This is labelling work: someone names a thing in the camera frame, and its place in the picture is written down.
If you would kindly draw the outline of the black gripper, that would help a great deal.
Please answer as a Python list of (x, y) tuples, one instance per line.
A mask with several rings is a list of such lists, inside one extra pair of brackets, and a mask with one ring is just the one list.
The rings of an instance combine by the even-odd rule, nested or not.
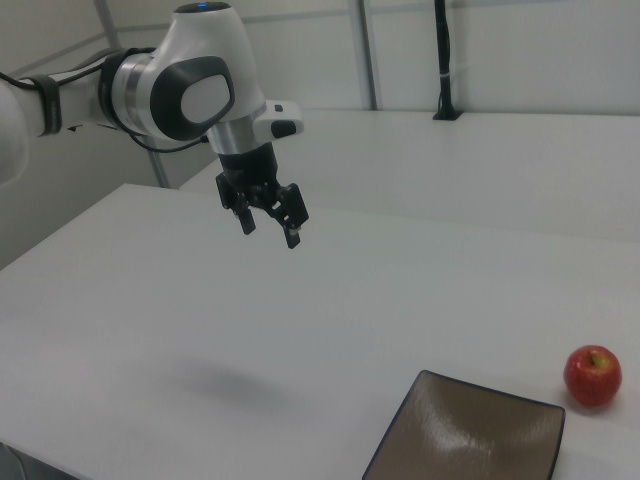
[(276, 178), (278, 164), (273, 145), (266, 143), (240, 154), (220, 154), (223, 173), (216, 184), (224, 208), (232, 208), (242, 231), (250, 235), (255, 221), (250, 205), (269, 208), (268, 215), (282, 227), (289, 249), (300, 244), (300, 230), (309, 219), (297, 184), (281, 186)]

